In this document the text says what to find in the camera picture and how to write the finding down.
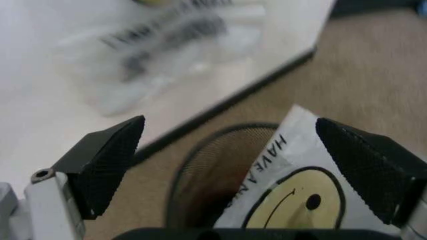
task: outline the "screw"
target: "screw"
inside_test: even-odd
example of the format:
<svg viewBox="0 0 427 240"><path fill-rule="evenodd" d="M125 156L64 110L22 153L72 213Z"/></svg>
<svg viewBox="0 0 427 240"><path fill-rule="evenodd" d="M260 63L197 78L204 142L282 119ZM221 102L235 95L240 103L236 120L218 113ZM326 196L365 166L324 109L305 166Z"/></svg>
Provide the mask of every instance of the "screw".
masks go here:
<svg viewBox="0 0 427 240"><path fill-rule="evenodd" d="M41 170L36 171L31 176L31 183L32 184L40 183L40 182L42 182L44 180L48 180L54 176L55 176L55 172L52 168L41 169Z"/></svg>

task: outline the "white packet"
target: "white packet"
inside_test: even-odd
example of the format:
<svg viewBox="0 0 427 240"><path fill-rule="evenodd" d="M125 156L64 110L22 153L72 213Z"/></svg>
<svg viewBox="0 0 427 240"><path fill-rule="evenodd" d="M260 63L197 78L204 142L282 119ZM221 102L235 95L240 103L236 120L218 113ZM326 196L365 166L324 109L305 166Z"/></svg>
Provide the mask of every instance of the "white packet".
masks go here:
<svg viewBox="0 0 427 240"><path fill-rule="evenodd" d="M262 3L179 1L149 19L80 31L53 55L90 105L116 114L187 74L252 54L266 16Z"/></svg>
<svg viewBox="0 0 427 240"><path fill-rule="evenodd" d="M399 232L382 223L341 174L316 132L317 119L308 110L292 107L215 228ZM313 211L306 209L309 200L316 207Z"/></svg>

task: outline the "white table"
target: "white table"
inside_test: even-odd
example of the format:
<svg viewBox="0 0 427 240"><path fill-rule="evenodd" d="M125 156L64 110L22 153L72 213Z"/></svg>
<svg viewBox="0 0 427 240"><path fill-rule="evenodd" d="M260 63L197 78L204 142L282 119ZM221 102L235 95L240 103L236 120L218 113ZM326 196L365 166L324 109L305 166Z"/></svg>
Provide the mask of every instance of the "white table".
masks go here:
<svg viewBox="0 0 427 240"><path fill-rule="evenodd" d="M208 79L183 80L126 113L105 117L81 100L46 52L64 28L73 29L98 14L126 18L141 14L141 9L130 0L2 0L0 181L11 183L22 196L32 173L50 167L85 134L136 115L146 118L139 147L153 143L312 51L334 0L266 2L259 53L221 65Z"/></svg>

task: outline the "carpet floor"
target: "carpet floor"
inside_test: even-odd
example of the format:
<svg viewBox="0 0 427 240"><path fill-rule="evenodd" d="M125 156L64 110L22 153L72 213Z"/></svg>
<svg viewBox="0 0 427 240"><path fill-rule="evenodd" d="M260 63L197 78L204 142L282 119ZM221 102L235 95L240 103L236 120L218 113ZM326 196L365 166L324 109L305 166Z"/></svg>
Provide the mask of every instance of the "carpet floor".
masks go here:
<svg viewBox="0 0 427 240"><path fill-rule="evenodd" d="M224 127L279 123L293 104L387 135L427 157L427 19L409 9L330 20L315 57L129 170L87 240L161 227L174 174L190 149Z"/></svg>

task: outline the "smiley face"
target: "smiley face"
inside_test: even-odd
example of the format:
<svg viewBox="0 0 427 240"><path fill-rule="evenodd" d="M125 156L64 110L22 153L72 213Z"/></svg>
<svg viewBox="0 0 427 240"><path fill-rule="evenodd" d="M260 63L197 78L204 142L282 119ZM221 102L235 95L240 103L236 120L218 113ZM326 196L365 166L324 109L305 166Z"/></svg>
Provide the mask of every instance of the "smiley face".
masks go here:
<svg viewBox="0 0 427 240"><path fill-rule="evenodd" d="M337 179L320 167L304 167L268 189L252 207L244 228L333 229L345 209Z"/></svg>

